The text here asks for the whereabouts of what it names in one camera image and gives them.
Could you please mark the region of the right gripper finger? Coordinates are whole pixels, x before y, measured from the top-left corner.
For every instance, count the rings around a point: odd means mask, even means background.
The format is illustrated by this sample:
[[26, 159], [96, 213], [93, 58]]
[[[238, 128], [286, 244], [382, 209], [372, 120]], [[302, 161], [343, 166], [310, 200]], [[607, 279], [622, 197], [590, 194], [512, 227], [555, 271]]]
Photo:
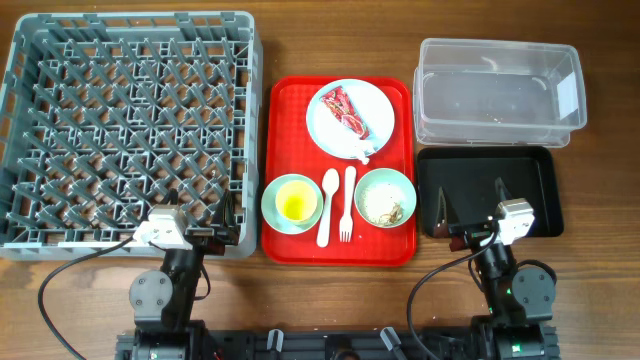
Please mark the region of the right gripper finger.
[[495, 185], [496, 195], [500, 202], [505, 202], [513, 199], [511, 193], [509, 192], [508, 188], [506, 187], [501, 177], [498, 177], [495, 180], [494, 185]]
[[433, 227], [433, 236], [447, 237], [448, 234], [447, 197], [444, 189], [440, 187], [438, 189], [438, 210]]

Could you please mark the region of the light blue saucer bowl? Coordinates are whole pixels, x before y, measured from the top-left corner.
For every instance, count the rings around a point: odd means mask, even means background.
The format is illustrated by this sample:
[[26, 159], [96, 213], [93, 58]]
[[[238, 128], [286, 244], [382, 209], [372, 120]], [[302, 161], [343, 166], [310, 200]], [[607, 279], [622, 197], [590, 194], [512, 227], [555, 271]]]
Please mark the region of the light blue saucer bowl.
[[[279, 188], [291, 180], [303, 180], [309, 183], [315, 190], [317, 196], [317, 208], [312, 217], [302, 223], [292, 223], [281, 216], [276, 209], [276, 193]], [[264, 220], [267, 224], [279, 233], [286, 235], [298, 235], [311, 229], [320, 219], [323, 210], [323, 196], [319, 187], [308, 177], [300, 174], [286, 174], [273, 180], [265, 189], [261, 209]]]

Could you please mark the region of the rice and food scraps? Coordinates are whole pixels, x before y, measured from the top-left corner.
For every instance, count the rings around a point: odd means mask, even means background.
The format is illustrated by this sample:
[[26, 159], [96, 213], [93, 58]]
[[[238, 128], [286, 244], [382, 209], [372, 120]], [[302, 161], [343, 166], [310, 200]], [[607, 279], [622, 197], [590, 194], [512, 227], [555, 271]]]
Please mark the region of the rice and food scraps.
[[362, 194], [364, 217], [380, 227], [389, 227], [401, 220], [402, 203], [402, 191], [389, 183], [371, 185]]

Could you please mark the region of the green bowl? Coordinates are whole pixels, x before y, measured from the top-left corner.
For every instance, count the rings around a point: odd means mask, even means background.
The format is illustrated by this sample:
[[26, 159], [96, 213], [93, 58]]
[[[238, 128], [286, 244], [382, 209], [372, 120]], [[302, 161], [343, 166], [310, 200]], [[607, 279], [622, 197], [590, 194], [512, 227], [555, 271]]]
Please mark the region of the green bowl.
[[356, 183], [354, 203], [359, 215], [372, 226], [390, 229], [404, 225], [417, 206], [414, 184], [402, 172], [378, 168]]

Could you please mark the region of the yellow plastic cup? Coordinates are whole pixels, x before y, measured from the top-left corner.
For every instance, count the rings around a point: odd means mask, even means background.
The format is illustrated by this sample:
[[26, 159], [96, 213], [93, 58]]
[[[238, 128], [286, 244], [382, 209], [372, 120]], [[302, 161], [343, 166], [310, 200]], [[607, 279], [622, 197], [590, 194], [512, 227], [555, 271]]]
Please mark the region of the yellow plastic cup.
[[309, 220], [318, 203], [314, 188], [303, 180], [284, 183], [277, 191], [275, 201], [278, 213], [292, 223]]

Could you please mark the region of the white plastic fork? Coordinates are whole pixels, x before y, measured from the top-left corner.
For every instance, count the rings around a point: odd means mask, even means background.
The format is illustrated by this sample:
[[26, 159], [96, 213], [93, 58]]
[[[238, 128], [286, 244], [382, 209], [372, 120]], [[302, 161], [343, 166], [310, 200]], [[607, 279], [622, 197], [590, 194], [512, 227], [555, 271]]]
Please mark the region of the white plastic fork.
[[345, 169], [344, 174], [344, 210], [343, 215], [339, 222], [339, 232], [341, 242], [350, 242], [353, 231], [353, 219], [352, 219], [352, 203], [354, 198], [355, 181], [356, 181], [356, 168], [354, 166], [348, 166]]

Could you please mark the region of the white plastic spoon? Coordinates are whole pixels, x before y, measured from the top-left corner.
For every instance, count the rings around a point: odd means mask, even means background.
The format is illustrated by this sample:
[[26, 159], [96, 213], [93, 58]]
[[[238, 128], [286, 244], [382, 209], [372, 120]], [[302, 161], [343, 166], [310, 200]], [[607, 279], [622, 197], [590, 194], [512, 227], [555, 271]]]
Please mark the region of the white plastic spoon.
[[338, 171], [334, 168], [328, 169], [322, 179], [322, 189], [325, 198], [316, 238], [316, 244], [321, 248], [326, 248], [329, 244], [332, 199], [339, 188], [339, 184], [340, 178]]

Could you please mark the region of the white napkin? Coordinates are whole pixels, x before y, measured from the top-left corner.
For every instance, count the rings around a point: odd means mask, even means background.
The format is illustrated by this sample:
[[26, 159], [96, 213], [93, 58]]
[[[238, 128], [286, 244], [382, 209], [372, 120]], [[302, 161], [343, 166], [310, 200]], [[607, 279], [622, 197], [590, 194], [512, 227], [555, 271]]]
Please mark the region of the white napkin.
[[350, 158], [357, 159], [363, 165], [368, 165], [370, 156], [376, 152], [373, 143], [369, 140], [349, 140], [346, 143], [346, 150]]

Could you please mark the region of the light blue plate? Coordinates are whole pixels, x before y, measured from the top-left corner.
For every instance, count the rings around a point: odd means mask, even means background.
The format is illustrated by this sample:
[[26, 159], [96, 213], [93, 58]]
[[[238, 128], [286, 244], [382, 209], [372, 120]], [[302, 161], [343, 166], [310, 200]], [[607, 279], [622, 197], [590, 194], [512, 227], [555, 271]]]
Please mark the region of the light blue plate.
[[370, 135], [364, 140], [371, 141], [378, 152], [386, 145], [393, 133], [395, 112], [389, 98], [382, 90], [363, 80], [332, 81], [312, 96], [306, 110], [306, 125], [312, 140], [331, 156], [357, 160], [349, 157], [346, 143], [360, 138], [342, 125], [320, 100], [322, 95], [338, 86], [342, 86], [348, 93], [353, 105], [369, 128]]

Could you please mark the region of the red snack wrapper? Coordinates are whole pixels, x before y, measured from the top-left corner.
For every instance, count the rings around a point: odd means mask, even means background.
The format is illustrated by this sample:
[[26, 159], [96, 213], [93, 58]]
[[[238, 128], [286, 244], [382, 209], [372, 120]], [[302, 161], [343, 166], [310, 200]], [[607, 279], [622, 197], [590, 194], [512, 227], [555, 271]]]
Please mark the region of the red snack wrapper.
[[320, 97], [320, 100], [342, 125], [353, 131], [361, 140], [369, 137], [368, 126], [342, 86], [328, 91]]

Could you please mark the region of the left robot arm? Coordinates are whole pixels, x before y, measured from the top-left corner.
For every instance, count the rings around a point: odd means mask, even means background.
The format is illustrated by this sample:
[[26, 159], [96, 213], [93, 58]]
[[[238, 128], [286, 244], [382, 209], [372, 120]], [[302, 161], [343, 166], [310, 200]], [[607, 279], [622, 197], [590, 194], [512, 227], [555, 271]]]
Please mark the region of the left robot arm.
[[132, 338], [117, 340], [117, 359], [219, 359], [220, 350], [202, 320], [193, 320], [200, 278], [209, 277], [207, 255], [223, 255], [239, 243], [232, 195], [226, 191], [214, 205], [211, 235], [189, 235], [175, 190], [153, 207], [133, 235], [136, 242], [164, 252], [158, 270], [139, 275], [129, 290], [136, 325]]

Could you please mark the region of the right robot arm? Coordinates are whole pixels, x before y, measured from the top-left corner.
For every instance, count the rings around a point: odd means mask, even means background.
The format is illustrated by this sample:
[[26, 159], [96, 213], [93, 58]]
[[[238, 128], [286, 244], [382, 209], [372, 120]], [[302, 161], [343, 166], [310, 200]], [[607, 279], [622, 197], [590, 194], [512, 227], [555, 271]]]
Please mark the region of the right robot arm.
[[475, 224], [462, 224], [443, 188], [438, 189], [434, 234], [451, 240], [452, 251], [470, 250], [466, 261], [487, 301], [489, 314], [472, 319], [471, 339], [479, 359], [558, 359], [553, 317], [557, 275], [538, 260], [518, 262], [511, 246], [534, 223], [534, 210], [524, 198], [513, 199], [498, 178], [495, 214]]

